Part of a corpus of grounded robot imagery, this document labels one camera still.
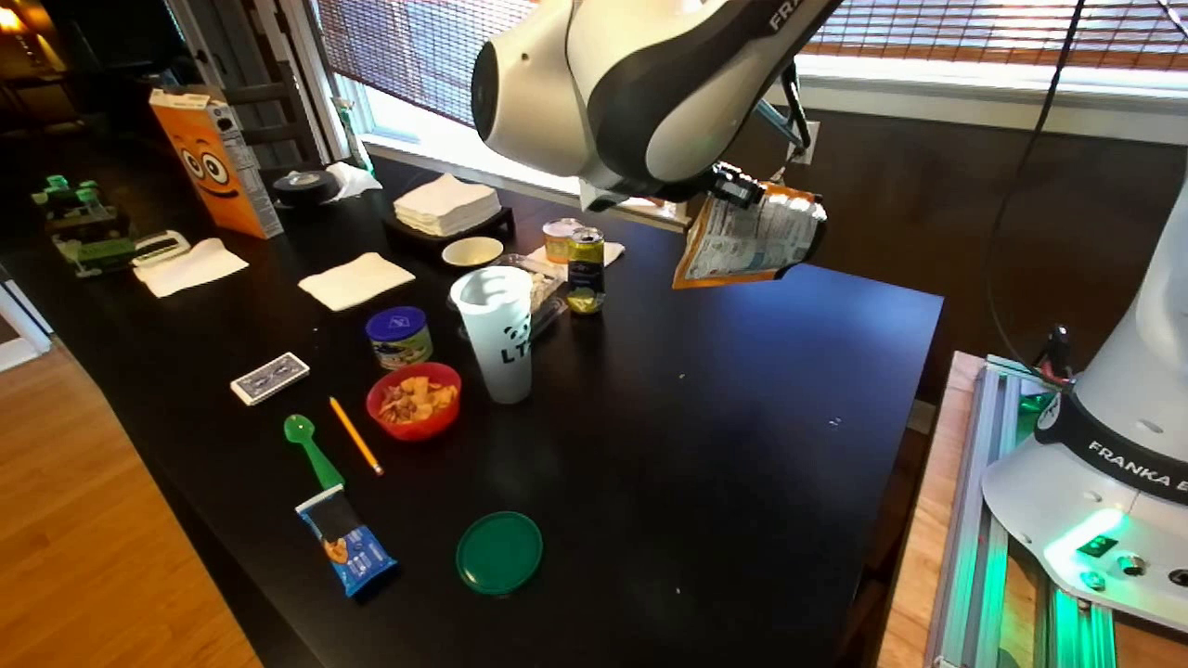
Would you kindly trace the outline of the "white packet with orange edge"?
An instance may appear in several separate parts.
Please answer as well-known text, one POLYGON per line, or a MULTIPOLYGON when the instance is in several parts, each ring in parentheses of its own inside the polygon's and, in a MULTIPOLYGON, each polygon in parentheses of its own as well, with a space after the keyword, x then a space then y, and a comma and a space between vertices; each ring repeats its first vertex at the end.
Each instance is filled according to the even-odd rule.
POLYGON ((707 198, 685 234, 675 290, 776 281, 809 261, 826 237, 823 198, 769 181, 758 194, 746 207, 707 198))

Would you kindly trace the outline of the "blue snack packet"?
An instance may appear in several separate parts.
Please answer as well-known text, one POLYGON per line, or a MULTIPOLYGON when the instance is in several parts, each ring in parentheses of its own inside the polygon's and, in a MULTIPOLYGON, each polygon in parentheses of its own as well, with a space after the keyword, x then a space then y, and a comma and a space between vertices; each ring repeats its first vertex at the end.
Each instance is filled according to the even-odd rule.
POLYGON ((394 574, 391 557, 372 529, 355 512, 343 483, 328 487, 293 508, 318 541, 346 597, 361 595, 383 576, 394 574))

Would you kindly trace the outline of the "white paper napkin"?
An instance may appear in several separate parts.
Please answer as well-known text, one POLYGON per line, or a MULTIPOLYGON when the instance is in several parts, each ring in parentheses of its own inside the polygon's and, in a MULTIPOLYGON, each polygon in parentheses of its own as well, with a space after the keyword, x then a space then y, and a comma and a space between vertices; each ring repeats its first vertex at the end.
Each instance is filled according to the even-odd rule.
MULTIPOLYGON (((605 265, 611 265, 611 263, 617 261, 617 259, 621 257, 625 251, 626 247, 623 244, 604 242, 605 265)), ((555 261, 555 259, 552 259, 551 256, 548 256, 546 246, 541 246, 538 248, 532 250, 532 252, 527 254, 527 258, 532 259, 532 261, 551 263, 551 265, 556 265, 562 269, 565 269, 568 266, 568 261, 555 261)))
POLYGON ((165 300, 182 290, 234 275, 247 266, 249 263, 227 250, 225 241, 211 238, 204 239, 187 253, 175 256, 168 261, 135 267, 133 275, 157 300, 165 300))
POLYGON ((298 282, 298 288, 331 311, 343 311, 416 279, 410 271, 377 252, 364 253, 298 282))

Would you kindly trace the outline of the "yellow and blue can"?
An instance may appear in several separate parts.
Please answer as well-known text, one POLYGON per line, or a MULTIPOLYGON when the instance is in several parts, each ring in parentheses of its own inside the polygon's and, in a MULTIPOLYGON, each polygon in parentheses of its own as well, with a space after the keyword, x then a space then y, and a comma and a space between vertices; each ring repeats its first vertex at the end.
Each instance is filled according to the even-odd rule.
POLYGON ((569 308, 581 315, 601 311, 606 297, 605 237, 594 227, 577 228, 568 239, 569 308))

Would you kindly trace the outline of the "small orange can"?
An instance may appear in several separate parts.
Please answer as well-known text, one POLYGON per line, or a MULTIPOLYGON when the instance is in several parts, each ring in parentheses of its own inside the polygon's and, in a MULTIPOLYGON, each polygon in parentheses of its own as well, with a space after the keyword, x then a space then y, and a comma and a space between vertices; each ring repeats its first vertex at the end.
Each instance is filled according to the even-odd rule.
POLYGON ((544 234, 544 254, 546 261, 567 265, 570 259, 570 240, 573 233, 583 227, 580 220, 574 218, 561 218, 545 223, 542 227, 544 234))

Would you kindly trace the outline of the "clear plastic container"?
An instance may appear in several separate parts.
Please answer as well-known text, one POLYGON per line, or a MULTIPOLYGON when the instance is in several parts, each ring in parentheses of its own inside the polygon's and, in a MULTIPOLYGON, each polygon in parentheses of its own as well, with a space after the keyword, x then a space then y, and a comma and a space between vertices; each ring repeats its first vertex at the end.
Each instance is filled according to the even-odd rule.
POLYGON ((569 288, 563 267, 555 263, 508 253, 493 261, 497 266, 522 269, 532 279, 531 288, 531 330, 530 338, 536 341, 568 310, 564 294, 569 288))

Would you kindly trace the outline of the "small white bowl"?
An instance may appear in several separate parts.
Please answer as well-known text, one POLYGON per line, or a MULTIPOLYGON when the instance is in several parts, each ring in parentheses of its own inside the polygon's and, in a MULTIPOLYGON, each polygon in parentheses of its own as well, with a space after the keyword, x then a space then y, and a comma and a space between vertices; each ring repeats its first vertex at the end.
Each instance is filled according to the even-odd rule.
POLYGON ((442 248, 441 259, 455 269, 484 266, 504 253, 504 244, 491 237, 466 237, 442 248))

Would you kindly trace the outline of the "tall white plastic cup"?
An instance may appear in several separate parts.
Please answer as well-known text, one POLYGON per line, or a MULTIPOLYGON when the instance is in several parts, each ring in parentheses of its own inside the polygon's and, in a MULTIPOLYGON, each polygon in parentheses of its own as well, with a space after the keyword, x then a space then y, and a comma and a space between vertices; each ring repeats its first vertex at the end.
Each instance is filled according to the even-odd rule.
POLYGON ((531 291, 529 272, 506 265, 472 271, 450 289, 497 405, 516 405, 531 392, 531 291))

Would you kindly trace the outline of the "stack of white napkins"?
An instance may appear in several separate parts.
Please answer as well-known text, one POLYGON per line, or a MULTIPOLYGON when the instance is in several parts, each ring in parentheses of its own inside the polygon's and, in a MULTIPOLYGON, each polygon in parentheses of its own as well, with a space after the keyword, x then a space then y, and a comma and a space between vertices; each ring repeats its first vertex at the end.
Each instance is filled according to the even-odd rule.
POLYGON ((453 174, 416 187, 396 198, 392 207, 400 223, 432 238, 470 231, 503 209, 491 185, 463 182, 453 174))

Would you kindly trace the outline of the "bamboo window blind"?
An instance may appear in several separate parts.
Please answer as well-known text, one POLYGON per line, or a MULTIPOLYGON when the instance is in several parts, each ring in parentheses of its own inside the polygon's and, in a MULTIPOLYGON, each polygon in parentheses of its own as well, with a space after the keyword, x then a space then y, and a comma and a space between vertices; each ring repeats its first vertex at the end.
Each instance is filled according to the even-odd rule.
POLYGON ((484 43, 537 0, 315 0, 331 70, 472 126, 470 73, 484 43))
POLYGON ((805 53, 1188 73, 1188 0, 843 0, 805 53))

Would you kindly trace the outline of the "black napkin tray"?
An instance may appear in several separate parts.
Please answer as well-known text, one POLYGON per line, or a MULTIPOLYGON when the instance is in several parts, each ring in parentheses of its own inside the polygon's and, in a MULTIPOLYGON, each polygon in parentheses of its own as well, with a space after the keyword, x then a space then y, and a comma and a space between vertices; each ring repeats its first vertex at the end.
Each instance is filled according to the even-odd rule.
POLYGON ((500 241, 516 237, 516 218, 510 207, 504 206, 497 215, 484 220, 475 227, 462 231, 449 237, 432 237, 421 231, 416 231, 411 225, 400 223, 398 219, 388 216, 383 220, 383 233, 386 234, 392 247, 400 247, 418 256, 440 256, 446 246, 462 239, 488 237, 500 241))

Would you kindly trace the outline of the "tin with blue lid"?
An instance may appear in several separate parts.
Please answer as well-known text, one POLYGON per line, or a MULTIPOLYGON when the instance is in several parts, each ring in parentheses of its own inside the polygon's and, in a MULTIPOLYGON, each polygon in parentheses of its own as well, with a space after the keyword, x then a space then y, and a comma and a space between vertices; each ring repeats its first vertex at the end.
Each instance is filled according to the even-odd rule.
POLYGON ((432 358, 426 314, 416 307, 378 311, 365 324, 369 348, 381 368, 404 368, 432 358))

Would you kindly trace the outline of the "crumpled white tissue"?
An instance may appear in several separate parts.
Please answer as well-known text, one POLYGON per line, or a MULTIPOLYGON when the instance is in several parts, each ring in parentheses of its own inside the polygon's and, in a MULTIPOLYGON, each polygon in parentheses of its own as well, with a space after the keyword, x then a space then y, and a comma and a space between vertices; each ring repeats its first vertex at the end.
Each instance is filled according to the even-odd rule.
POLYGON ((353 198, 369 190, 383 190, 381 182, 373 174, 369 174, 369 170, 345 163, 345 160, 336 160, 324 170, 339 183, 339 193, 331 198, 327 198, 326 203, 341 201, 341 198, 353 198))

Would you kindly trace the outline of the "heap of orange snacks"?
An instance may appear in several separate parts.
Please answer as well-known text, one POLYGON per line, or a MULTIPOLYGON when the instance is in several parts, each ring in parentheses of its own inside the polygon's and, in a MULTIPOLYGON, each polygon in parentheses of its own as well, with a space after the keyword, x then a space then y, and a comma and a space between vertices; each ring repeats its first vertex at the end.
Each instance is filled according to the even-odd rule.
POLYGON ((416 424, 443 415, 459 398, 459 386, 413 376, 381 389, 379 418, 390 424, 416 424))

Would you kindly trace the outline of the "red bowl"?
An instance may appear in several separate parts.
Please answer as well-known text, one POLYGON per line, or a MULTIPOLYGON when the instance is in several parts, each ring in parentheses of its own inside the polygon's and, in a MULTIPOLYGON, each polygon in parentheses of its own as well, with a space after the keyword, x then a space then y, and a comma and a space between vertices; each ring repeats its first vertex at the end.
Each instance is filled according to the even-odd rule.
POLYGON ((368 407, 369 418, 381 427, 383 430, 387 431, 388 435, 404 441, 404 443, 421 443, 421 441, 428 441, 438 436, 459 420, 459 414, 461 414, 461 377, 455 368, 441 363, 419 363, 404 368, 394 368, 394 371, 390 371, 383 376, 369 389, 366 405, 368 407), (459 398, 455 399, 455 403, 443 415, 429 421, 416 424, 390 424, 383 422, 378 415, 378 409, 381 404, 381 389, 413 376, 426 376, 432 382, 459 386, 459 398))

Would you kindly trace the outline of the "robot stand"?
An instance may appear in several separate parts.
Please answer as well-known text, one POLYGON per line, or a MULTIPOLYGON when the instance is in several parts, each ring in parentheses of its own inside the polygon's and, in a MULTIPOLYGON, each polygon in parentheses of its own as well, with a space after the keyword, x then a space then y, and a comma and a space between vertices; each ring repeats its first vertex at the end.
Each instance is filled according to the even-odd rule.
POLYGON ((1188 635, 1066 592, 985 508, 979 478, 1034 390, 953 355, 876 668, 1188 668, 1188 635))

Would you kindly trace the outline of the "black tape roll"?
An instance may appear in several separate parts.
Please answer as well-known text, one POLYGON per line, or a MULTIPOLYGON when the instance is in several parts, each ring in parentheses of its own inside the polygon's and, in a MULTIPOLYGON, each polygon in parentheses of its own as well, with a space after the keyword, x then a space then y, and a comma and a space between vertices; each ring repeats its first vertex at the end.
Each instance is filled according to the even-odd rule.
POLYGON ((309 208, 335 198, 341 190, 339 178, 329 171, 293 171, 272 183, 276 202, 285 208, 309 208))

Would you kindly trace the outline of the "green round lid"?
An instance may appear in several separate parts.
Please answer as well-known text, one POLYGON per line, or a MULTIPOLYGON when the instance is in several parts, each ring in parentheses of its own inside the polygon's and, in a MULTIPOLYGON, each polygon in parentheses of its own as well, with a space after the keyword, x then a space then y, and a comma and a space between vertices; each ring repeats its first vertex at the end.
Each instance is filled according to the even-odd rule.
POLYGON ((544 554, 543 535, 533 519, 516 511, 488 513, 459 538, 459 579, 479 595, 510 595, 532 579, 544 554))

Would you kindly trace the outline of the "yellow pencil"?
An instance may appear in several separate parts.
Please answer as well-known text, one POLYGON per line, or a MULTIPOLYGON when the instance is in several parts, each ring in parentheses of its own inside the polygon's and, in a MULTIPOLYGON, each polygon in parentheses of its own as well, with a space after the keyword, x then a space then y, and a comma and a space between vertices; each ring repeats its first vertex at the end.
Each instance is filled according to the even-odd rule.
POLYGON ((348 436, 350 437, 352 443, 355 445, 361 456, 364 456, 364 460, 368 462, 369 470, 373 470, 375 475, 381 477, 383 473, 385 473, 381 462, 379 462, 377 456, 374 456, 372 449, 369 449, 369 445, 365 443, 365 440, 362 439, 362 435, 358 430, 358 427, 349 418, 347 411, 345 411, 339 399, 336 399, 335 397, 330 397, 328 398, 328 402, 329 407, 331 407, 331 412, 334 412, 336 418, 339 418, 341 426, 345 428, 345 431, 347 431, 348 436))

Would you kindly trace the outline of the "green plastic spoon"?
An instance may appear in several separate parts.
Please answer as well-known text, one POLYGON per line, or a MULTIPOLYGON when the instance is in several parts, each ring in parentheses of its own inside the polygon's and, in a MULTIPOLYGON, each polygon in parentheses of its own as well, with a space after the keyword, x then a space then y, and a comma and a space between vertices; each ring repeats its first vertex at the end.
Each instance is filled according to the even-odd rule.
POLYGON ((329 490, 345 485, 345 477, 316 445, 315 430, 312 421, 301 414, 289 415, 283 423, 286 440, 289 443, 301 445, 321 487, 329 490))

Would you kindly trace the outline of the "deck of playing cards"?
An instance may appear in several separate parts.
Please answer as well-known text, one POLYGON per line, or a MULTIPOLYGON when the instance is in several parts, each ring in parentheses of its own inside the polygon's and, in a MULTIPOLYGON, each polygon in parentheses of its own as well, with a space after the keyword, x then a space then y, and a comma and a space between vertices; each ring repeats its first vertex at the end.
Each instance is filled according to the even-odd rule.
POLYGON ((310 374, 311 367, 284 353, 229 383, 232 393, 246 407, 254 407, 310 374))

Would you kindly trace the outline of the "orange cereal box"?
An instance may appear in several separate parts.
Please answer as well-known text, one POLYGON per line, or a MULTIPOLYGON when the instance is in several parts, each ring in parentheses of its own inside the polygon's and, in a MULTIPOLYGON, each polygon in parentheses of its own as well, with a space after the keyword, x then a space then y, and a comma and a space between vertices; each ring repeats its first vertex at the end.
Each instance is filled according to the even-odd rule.
POLYGON ((259 160, 232 106, 197 87, 156 88, 148 106, 213 223, 254 239, 280 237, 259 160))

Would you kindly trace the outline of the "white stapler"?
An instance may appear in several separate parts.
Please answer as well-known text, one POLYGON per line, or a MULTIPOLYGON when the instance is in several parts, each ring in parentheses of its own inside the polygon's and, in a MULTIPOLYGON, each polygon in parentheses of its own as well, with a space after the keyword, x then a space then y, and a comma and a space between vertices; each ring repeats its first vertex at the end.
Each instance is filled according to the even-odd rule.
POLYGON ((132 267, 143 269, 154 263, 171 261, 178 256, 187 254, 191 247, 182 233, 173 229, 162 231, 135 240, 129 264, 132 267))

